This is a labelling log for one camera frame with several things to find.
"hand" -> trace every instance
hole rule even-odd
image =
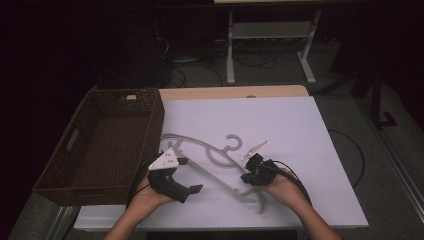
[[[149,186],[147,175],[138,185],[137,194],[131,200],[124,214],[118,219],[104,239],[128,239],[137,224],[148,217],[161,205],[174,199],[157,193]]]
[[[293,172],[288,171],[285,168],[281,168],[281,170],[294,177]],[[312,208],[299,188],[297,188],[297,186],[286,177],[277,174],[272,183],[258,188],[268,192],[279,203],[284,204],[293,210],[308,232],[309,239],[341,239],[340,236],[330,226],[328,226],[321,216]]]
[[[147,179],[148,175],[149,173],[146,174],[146,176],[138,185],[137,191],[139,192],[134,195],[131,203],[125,211],[126,213],[131,213],[131,215],[135,217],[138,222],[149,216],[161,205],[174,201],[174,199],[157,193],[154,189],[152,189],[149,186],[149,180]]]
[[[281,170],[287,172],[293,177],[295,176],[293,172],[288,171],[285,168],[281,168]],[[275,176],[272,183],[266,186],[259,186],[258,189],[268,192],[279,203],[291,209],[295,208],[299,204],[303,205],[307,202],[299,188],[289,179],[280,174]]]

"human hand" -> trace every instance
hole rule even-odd
[[[138,222],[149,216],[161,205],[174,201],[174,199],[157,193],[152,189],[147,179],[148,175],[149,172],[147,172],[146,176],[138,185],[137,193],[134,195],[125,211],[131,214]]]
[[[281,168],[281,170],[293,177],[295,176],[293,172],[285,168]],[[289,179],[280,174],[275,176],[272,183],[266,186],[258,186],[258,189],[268,192],[279,203],[291,209],[296,208],[298,205],[303,205],[305,202],[308,203],[302,191]]]

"brown basket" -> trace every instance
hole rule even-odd
[[[159,150],[157,89],[89,92],[33,191],[61,206],[125,204],[137,167]]]

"cable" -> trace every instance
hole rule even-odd
[[[244,65],[244,66],[248,66],[248,67],[256,67],[256,68],[261,68],[261,69],[273,69],[276,67],[277,65],[277,58],[285,51],[287,51],[288,49],[290,49],[291,47],[293,47],[298,41],[293,41],[293,43],[291,43],[289,46],[287,46],[286,48],[284,48],[280,53],[278,53],[275,56],[271,56],[269,59],[265,56],[263,56],[264,54],[260,53],[260,54],[255,54],[261,58],[264,59],[263,62],[257,63],[254,62],[252,60],[249,60],[249,57],[246,58],[240,58],[238,55],[233,55],[233,58],[235,61],[237,61],[239,64]],[[265,66],[266,64],[272,62],[271,66]]]
[[[294,176],[297,178],[297,180],[299,180],[299,177],[296,175],[296,173],[293,171],[293,169],[291,169],[287,164],[285,164],[283,162],[280,162],[280,161],[272,161],[272,162],[283,164],[284,166],[286,166],[294,174]]]
[[[216,73],[216,75],[218,75],[220,86],[221,87],[224,86],[223,85],[223,82],[222,82],[221,74],[219,74],[219,72],[215,68],[213,68],[211,66],[208,66],[208,65],[203,65],[203,64],[183,65],[183,66],[178,66],[177,68],[186,68],[186,67],[204,67],[204,68],[209,68],[210,70],[214,71]]]
[[[141,180],[143,180],[144,176],[147,173],[147,167],[150,164],[152,164],[162,153],[157,153],[152,156],[150,156],[144,163],[137,169],[135,176],[131,182],[130,190],[128,191],[128,197],[127,197],[127,204],[125,208],[128,208],[130,205],[132,199],[134,196],[141,191],[143,188],[146,188],[147,186],[144,186],[142,189],[137,191],[138,185],[140,184]]]
[[[134,196],[137,195],[139,192],[143,191],[148,186],[150,186],[150,184],[147,184],[146,186],[140,188],[137,192],[134,193]]]
[[[187,59],[174,59],[172,60],[174,63],[191,63],[191,62],[198,62],[200,61],[200,58],[187,58]]]
[[[181,78],[178,78],[177,76],[175,76],[173,73],[172,73],[172,71],[176,71],[176,72],[178,72],[178,73],[180,73],[181,75],[182,75],[182,79]],[[183,87],[183,86],[185,86],[185,87],[187,87],[186,86],[186,75],[184,74],[184,72],[182,72],[182,71],[180,71],[180,70],[178,70],[178,69],[175,69],[175,68],[172,68],[171,70],[170,70],[170,72],[169,72],[170,74],[171,74],[171,76],[173,77],[173,78],[175,78],[175,79],[177,79],[177,80],[179,80],[179,81],[181,81],[181,84],[176,84],[174,81],[172,81],[172,79],[171,79],[171,81],[172,81],[172,83],[174,83],[175,84],[175,86],[177,87],[177,88],[181,88],[181,87]]]
[[[168,40],[166,40],[166,38],[162,38],[162,37],[157,37],[157,38],[156,38],[156,40],[161,40],[161,41],[164,41],[164,42],[166,43],[166,48],[165,48],[165,50],[163,51],[162,56],[161,56],[161,55],[159,55],[159,57],[160,57],[160,58],[165,59],[165,57],[166,57],[166,53],[167,53],[167,52],[168,52],[168,50],[169,50],[169,42],[168,42]]]
[[[339,132],[337,130],[334,129],[327,129],[329,132],[335,132],[338,134],[341,134],[343,136],[345,136],[347,139],[349,139],[358,149],[359,153],[361,154],[361,162],[362,162],[362,167],[361,167],[361,172],[359,174],[358,179],[356,179],[356,181],[352,184],[352,188],[356,188],[356,186],[358,186],[359,182],[362,180],[362,177],[364,176],[364,172],[365,172],[365,157],[364,157],[364,153],[362,152],[361,147],[355,142],[355,140],[353,140],[351,137],[349,137],[347,134]]]

